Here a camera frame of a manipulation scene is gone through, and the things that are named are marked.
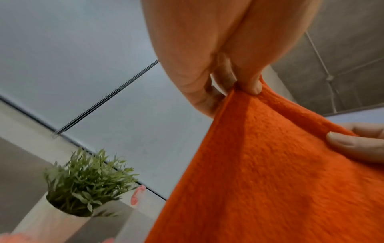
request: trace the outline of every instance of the green plant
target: green plant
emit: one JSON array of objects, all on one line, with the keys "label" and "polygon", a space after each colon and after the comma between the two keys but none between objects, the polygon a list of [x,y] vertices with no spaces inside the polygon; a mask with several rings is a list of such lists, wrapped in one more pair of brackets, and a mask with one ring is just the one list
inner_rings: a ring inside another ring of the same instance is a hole
[{"label": "green plant", "polygon": [[64,165],[57,162],[44,172],[48,184],[47,200],[59,210],[80,217],[112,216],[114,213],[101,211],[92,215],[99,206],[132,190],[132,182],[137,181],[129,174],[133,168],[123,168],[124,160],[116,155],[106,161],[102,149],[96,155],[88,155],[79,148]]}]

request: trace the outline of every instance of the white flower pot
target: white flower pot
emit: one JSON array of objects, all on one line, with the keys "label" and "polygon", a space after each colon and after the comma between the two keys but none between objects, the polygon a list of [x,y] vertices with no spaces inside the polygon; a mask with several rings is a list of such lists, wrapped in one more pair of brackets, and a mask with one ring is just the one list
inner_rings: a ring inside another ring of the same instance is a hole
[{"label": "white flower pot", "polygon": [[47,201],[47,194],[44,194],[12,233],[22,233],[39,243],[64,243],[90,219],[60,211]]}]

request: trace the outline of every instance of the towel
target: towel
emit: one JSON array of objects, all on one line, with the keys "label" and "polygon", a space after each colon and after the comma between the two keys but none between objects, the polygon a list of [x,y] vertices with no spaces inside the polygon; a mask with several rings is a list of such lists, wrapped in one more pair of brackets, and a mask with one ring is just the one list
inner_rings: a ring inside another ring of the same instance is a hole
[{"label": "towel", "polygon": [[333,151],[330,131],[354,135],[264,82],[235,87],[146,242],[384,242],[383,167]]}]

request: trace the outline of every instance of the gray ceiling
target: gray ceiling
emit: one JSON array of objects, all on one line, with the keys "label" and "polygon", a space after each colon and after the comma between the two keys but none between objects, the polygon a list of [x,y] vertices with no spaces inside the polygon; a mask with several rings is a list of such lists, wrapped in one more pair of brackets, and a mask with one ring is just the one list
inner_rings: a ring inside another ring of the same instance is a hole
[{"label": "gray ceiling", "polygon": [[333,112],[330,87],[338,112],[384,103],[384,0],[324,0],[307,35],[272,67],[318,114]]}]

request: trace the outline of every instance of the pink spray trigger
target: pink spray trigger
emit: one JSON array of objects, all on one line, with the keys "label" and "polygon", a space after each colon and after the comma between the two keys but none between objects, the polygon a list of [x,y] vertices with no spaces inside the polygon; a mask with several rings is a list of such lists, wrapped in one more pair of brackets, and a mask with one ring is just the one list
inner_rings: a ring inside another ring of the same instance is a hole
[{"label": "pink spray trigger", "polygon": [[145,191],[145,189],[146,189],[146,187],[144,185],[140,185],[140,186],[138,186],[138,188],[136,188],[135,192],[133,193],[133,195],[131,197],[131,205],[132,206],[136,205],[138,202],[136,194],[137,193],[143,193]]}]

